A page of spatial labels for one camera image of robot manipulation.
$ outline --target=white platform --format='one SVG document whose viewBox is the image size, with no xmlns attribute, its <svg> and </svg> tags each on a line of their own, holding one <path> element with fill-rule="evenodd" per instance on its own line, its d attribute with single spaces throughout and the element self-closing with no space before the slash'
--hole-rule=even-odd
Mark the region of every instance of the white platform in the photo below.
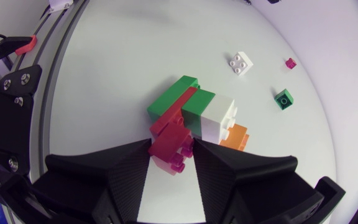
<svg viewBox="0 0 358 224">
<path fill-rule="evenodd" d="M 254 63 L 238 77 L 228 62 L 244 51 Z M 228 0 L 90 1 L 67 48 L 53 99 L 50 152 L 77 155 L 150 138 L 151 102 L 182 75 L 236 101 L 248 128 L 246 152 L 298 158 L 315 186 L 336 179 L 333 143 L 320 100 L 302 64 L 253 7 Z M 274 95 L 287 88 L 282 111 Z M 150 162 L 138 221 L 205 219 L 194 160 L 174 177 Z"/>
</svg>

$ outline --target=white backdrop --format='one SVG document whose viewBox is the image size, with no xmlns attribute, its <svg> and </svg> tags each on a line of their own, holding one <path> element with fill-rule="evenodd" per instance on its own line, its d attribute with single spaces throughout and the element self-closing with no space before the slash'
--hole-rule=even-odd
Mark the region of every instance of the white backdrop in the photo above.
<svg viewBox="0 0 358 224">
<path fill-rule="evenodd" d="M 301 60 L 323 104 L 333 137 L 337 182 L 346 190 L 331 223 L 358 209 L 358 1 L 252 1 Z"/>
</svg>

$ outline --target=white lego brick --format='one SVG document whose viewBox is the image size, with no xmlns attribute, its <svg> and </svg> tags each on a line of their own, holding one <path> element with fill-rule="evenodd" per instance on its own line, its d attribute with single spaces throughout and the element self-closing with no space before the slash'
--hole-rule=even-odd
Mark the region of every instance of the white lego brick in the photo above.
<svg viewBox="0 0 358 224">
<path fill-rule="evenodd" d="M 237 52 L 233 59 L 229 62 L 230 67 L 234 72 L 241 76 L 248 72 L 248 70 L 254 65 L 249 57 L 244 52 Z"/>
<path fill-rule="evenodd" d="M 216 94 L 201 114 L 201 138 L 219 144 L 229 137 L 229 128 L 234 126 L 237 107 L 234 99 Z"/>
</svg>

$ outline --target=dark green lego brick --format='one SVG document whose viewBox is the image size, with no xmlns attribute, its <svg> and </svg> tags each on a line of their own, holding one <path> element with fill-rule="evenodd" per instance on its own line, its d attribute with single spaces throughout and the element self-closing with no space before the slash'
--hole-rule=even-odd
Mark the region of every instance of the dark green lego brick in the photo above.
<svg viewBox="0 0 358 224">
<path fill-rule="evenodd" d="M 189 87 L 200 88 L 200 85 L 196 78 L 184 75 L 158 97 L 147 108 L 147 112 L 153 123 L 156 122 Z"/>
<path fill-rule="evenodd" d="M 274 100 L 279 105 L 281 110 L 284 110 L 285 108 L 287 108 L 293 104 L 293 98 L 287 89 L 285 89 L 285 90 L 281 91 L 281 93 L 277 94 L 276 97 L 274 98 Z"/>
<path fill-rule="evenodd" d="M 201 114 L 214 98 L 215 93 L 205 90 L 197 90 L 181 108 L 181 114 L 185 119 L 185 127 L 193 134 L 201 136 Z"/>
</svg>

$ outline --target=orange lego brick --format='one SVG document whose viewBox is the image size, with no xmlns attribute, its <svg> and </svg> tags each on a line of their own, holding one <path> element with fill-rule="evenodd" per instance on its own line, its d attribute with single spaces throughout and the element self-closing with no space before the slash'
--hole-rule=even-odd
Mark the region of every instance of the orange lego brick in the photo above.
<svg viewBox="0 0 358 224">
<path fill-rule="evenodd" d="M 227 140 L 222 140 L 219 145 L 243 151 L 249 138 L 249 135 L 246 134 L 247 128 L 234 124 L 233 128 L 229 128 L 228 131 L 230 133 L 229 137 Z"/>
</svg>

